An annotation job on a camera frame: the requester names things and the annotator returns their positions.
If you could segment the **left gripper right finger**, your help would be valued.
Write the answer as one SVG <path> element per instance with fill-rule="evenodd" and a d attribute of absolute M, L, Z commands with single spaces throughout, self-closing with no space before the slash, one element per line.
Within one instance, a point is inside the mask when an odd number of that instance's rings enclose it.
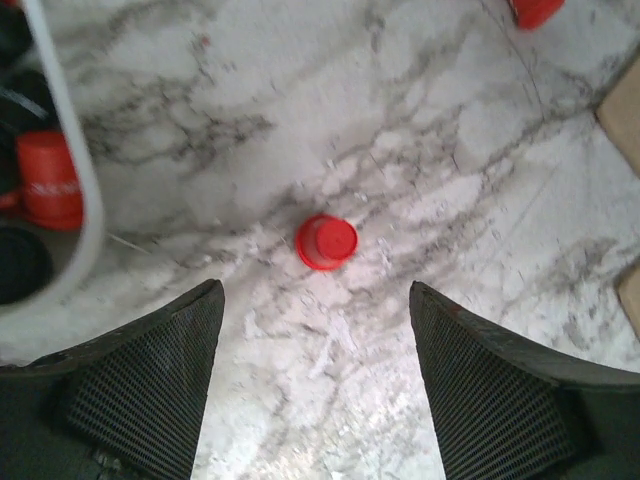
<path fill-rule="evenodd" d="M 422 282 L 410 319 L 447 478 L 638 478 L 638 374 L 538 344 Z"/>

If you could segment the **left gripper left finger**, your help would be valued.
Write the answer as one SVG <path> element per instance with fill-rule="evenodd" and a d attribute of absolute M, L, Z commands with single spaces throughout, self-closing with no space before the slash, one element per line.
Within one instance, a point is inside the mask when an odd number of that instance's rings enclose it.
<path fill-rule="evenodd" d="M 187 479 L 225 306 L 207 280 L 90 341 L 1 370 L 5 479 Z"/>

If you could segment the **black coffee capsule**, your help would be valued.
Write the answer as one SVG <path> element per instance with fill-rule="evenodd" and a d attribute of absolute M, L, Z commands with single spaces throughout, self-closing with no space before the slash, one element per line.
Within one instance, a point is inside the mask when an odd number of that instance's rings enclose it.
<path fill-rule="evenodd" d="M 1 304 L 19 302 L 42 289 L 52 278 L 53 261 L 34 233 L 1 228 Z"/>
<path fill-rule="evenodd" d="M 1 80 L 1 147 L 12 149 L 27 132 L 49 129 L 57 114 L 45 76 L 35 70 L 14 72 Z"/>

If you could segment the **red coffee capsule cluster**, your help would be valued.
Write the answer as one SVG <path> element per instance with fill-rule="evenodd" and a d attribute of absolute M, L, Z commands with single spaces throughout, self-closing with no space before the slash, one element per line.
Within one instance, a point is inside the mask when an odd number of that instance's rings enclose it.
<path fill-rule="evenodd" d="M 334 271 L 356 253 L 358 234 L 346 220 L 320 213 L 297 229 L 294 245 L 300 260 L 310 269 Z"/>

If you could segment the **brown cardboard square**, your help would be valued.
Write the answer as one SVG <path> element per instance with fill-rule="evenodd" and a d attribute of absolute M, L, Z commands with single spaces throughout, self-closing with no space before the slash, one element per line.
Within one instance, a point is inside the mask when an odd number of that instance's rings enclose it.
<path fill-rule="evenodd" d="M 639 59 L 613 85 L 596 110 L 608 139 L 639 176 Z"/>

